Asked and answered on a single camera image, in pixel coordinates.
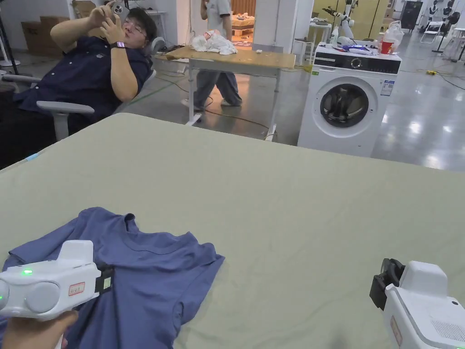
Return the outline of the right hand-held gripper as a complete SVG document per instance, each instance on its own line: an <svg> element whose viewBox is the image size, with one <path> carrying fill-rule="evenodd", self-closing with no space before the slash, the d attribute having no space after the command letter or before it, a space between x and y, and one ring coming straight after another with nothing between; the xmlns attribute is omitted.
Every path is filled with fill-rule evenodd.
<svg viewBox="0 0 465 349"><path fill-rule="evenodd" d="M370 299L395 349L464 348L465 310L449 296L447 275L438 265L385 258Z"/></svg>

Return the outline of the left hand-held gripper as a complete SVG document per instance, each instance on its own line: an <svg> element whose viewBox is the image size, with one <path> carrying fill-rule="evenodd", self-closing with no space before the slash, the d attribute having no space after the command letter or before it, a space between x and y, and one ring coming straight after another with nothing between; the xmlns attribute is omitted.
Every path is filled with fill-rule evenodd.
<svg viewBox="0 0 465 349"><path fill-rule="evenodd" d="M113 284L112 266L94 262L90 240L65 241L56 260L8 267L0 274L0 314L46 321L80 306Z"/></svg>

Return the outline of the person's left hand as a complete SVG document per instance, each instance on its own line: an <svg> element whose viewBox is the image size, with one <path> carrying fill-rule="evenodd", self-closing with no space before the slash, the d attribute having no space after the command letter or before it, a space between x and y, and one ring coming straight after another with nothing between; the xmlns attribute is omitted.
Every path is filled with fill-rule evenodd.
<svg viewBox="0 0 465 349"><path fill-rule="evenodd" d="M54 349L65 331L78 319L75 310L62 313L55 319L38 321L29 318L10 318L2 340L3 349Z"/></svg>

